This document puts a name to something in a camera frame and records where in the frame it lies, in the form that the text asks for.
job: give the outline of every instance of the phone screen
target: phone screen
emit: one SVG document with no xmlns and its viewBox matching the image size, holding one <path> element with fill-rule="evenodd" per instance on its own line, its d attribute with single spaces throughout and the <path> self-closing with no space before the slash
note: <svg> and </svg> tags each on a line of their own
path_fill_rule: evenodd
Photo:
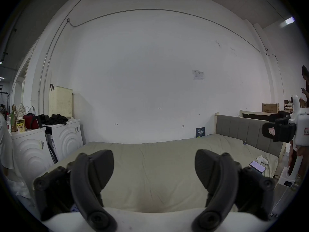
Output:
<svg viewBox="0 0 309 232">
<path fill-rule="evenodd" d="M 259 164 L 255 160 L 250 163 L 250 166 L 255 168 L 257 171 L 259 171 L 261 173 L 264 172 L 264 170 L 266 169 L 264 166 L 262 166 L 261 164 Z"/>
</svg>

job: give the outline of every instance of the white shirt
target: white shirt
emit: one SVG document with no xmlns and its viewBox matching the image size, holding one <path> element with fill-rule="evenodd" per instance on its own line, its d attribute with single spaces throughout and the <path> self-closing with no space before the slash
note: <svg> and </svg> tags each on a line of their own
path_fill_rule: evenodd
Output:
<svg viewBox="0 0 309 232">
<path fill-rule="evenodd" d="M 0 160 L 5 168 L 14 169 L 12 139 L 2 114 L 0 114 Z"/>
</svg>

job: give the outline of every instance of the black clothes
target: black clothes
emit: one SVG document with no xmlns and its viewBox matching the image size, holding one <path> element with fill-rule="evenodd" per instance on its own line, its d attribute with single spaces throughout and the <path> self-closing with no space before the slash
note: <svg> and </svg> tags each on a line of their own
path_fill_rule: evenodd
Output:
<svg viewBox="0 0 309 232">
<path fill-rule="evenodd" d="M 39 115 L 42 124 L 45 125 L 57 125 L 57 124 L 64 124 L 66 125 L 66 122 L 68 121 L 68 118 L 61 116 L 60 114 L 53 114 L 52 117 L 49 117 L 48 115 L 41 114 Z"/>
<path fill-rule="evenodd" d="M 306 91 L 309 93 L 309 85 L 306 83 Z M 309 107 L 309 98 L 307 97 L 307 107 Z"/>
</svg>

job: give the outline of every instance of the white washing machine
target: white washing machine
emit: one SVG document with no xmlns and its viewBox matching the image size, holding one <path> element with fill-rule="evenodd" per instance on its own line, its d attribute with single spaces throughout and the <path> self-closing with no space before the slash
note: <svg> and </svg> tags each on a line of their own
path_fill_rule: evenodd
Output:
<svg viewBox="0 0 309 232">
<path fill-rule="evenodd" d="M 58 161 L 83 147 L 79 122 L 80 119 L 70 119 L 66 125 L 45 125 L 48 143 Z"/>
<path fill-rule="evenodd" d="M 54 163 L 47 147 L 45 128 L 10 133 L 13 141 L 13 157 L 16 174 L 21 175 L 33 194 L 33 180 Z"/>
</svg>

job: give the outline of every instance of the sticker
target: sticker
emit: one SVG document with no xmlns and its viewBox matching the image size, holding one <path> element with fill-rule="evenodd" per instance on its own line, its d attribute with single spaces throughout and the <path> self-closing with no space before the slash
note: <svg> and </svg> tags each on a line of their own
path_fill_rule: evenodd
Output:
<svg viewBox="0 0 309 232">
<path fill-rule="evenodd" d="M 53 147 L 54 149 L 56 149 L 54 140 L 53 140 L 53 139 L 50 139 L 50 142 L 51 142 L 51 144 L 52 144 L 52 147 Z"/>
<path fill-rule="evenodd" d="M 194 80 L 205 80 L 203 71 L 192 71 Z"/>
<path fill-rule="evenodd" d="M 275 127 L 268 128 L 268 132 L 269 132 L 269 134 L 274 136 L 275 135 Z"/>
<path fill-rule="evenodd" d="M 42 140 L 39 140 L 39 144 L 40 144 L 40 149 L 44 149 L 44 141 L 42 141 Z"/>
<path fill-rule="evenodd" d="M 195 137 L 205 136 L 205 127 L 195 129 Z"/>
</svg>

